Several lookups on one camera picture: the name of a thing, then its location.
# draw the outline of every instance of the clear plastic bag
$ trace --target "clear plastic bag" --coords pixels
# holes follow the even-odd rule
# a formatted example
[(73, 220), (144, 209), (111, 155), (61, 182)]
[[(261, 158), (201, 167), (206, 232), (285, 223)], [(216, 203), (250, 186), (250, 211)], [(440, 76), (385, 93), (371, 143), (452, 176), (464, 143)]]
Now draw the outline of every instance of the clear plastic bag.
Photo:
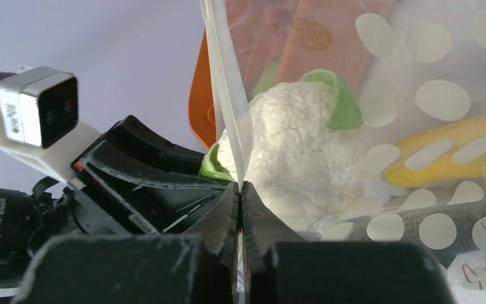
[[(231, 0), (226, 9), (252, 100), (246, 179), (264, 203), (309, 239), (418, 243), (454, 288), (486, 291), (486, 0)], [(333, 143), (302, 133), (330, 123), (345, 97), (337, 79), (300, 84), (315, 70), (345, 80), (359, 107), (360, 127), (329, 127)], [(310, 95), (294, 86), (338, 100), (310, 112)], [(272, 139), (279, 126), (292, 135)], [(286, 170), (258, 171), (273, 162)]]
[(208, 53), (212, 75), (213, 107), (220, 127), (226, 127), (230, 150), (236, 168), (239, 190), (249, 164), (253, 131), (249, 105), (240, 77), (234, 47), (223, 43), (230, 41), (226, 6), (223, 0), (202, 0), (202, 15), (206, 23)]

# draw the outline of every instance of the black mechanical part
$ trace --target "black mechanical part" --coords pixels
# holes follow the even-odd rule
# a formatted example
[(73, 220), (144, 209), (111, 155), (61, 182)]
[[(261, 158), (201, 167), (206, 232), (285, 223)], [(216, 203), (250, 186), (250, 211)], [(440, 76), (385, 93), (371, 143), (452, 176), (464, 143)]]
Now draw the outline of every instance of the black mechanical part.
[(206, 249), (218, 260), (220, 274), (225, 277), (222, 288), (227, 284), (233, 299), (238, 298), (238, 235), (242, 224), (239, 201), (237, 183), (231, 182), (216, 205), (183, 233), (184, 236), (194, 234), (202, 237)]
[(244, 236), (245, 297), (250, 303), (260, 303), (264, 288), (270, 286), (264, 256), (275, 242), (306, 241), (282, 222), (261, 201), (251, 183), (245, 182), (241, 191), (241, 221)]
[(38, 226), (35, 201), (29, 195), (0, 189), (0, 263), (12, 261), (25, 249)]
[(436, 261), (414, 244), (276, 243), (265, 265), (270, 280), (250, 303), (455, 303)]
[(12, 303), (226, 304), (228, 282), (197, 236), (57, 237)]
[(34, 186), (32, 187), (32, 198), (38, 202), (38, 204), (41, 203), (45, 198), (47, 198), (47, 190), (53, 186), (58, 184), (58, 181), (53, 179), (52, 177), (46, 176), (43, 179), (39, 180)]
[(3, 288), (15, 288), (27, 269), (31, 257), (26, 252), (16, 254), (8, 263), (0, 264), (0, 285)]
[(52, 236), (65, 234), (115, 234), (96, 209), (87, 209), (78, 199), (88, 199), (83, 193), (64, 189), (63, 196), (56, 201), (55, 208), (45, 217), (42, 226)]
[(129, 116), (72, 166), (87, 185), (81, 191), (90, 191), (96, 204), (127, 231), (183, 233), (217, 204), (228, 184), (198, 177), (203, 156)]

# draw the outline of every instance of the polka dot plastic bag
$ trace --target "polka dot plastic bag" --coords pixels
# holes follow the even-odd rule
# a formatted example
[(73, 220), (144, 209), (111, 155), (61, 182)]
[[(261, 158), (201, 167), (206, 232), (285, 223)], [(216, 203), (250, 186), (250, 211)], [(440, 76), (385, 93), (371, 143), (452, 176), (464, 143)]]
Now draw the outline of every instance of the polka dot plastic bag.
[[(309, 239), (417, 243), (452, 286), (486, 291), (486, 0), (226, 10), (252, 101), (246, 179), (264, 203)], [(305, 90), (320, 89), (336, 100), (311, 108)], [(222, 140), (215, 153), (230, 172)]]

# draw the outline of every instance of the white cauliflower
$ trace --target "white cauliflower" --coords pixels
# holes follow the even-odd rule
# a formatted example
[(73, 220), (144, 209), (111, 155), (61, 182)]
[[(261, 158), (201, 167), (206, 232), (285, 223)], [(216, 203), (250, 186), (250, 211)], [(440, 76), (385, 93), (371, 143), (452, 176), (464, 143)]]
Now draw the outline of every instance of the white cauliflower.
[[(351, 127), (354, 130), (330, 129), (342, 88), (335, 82), (314, 81), (279, 84), (251, 103), (254, 147), (245, 180), (252, 182), (263, 203), (295, 231), (312, 230), (315, 222), (345, 211), (364, 194), (354, 168), (367, 151), (356, 129), (360, 123)], [(345, 122), (349, 109), (345, 104), (342, 108), (336, 117)], [(235, 180), (226, 131), (218, 141), (217, 161)]]

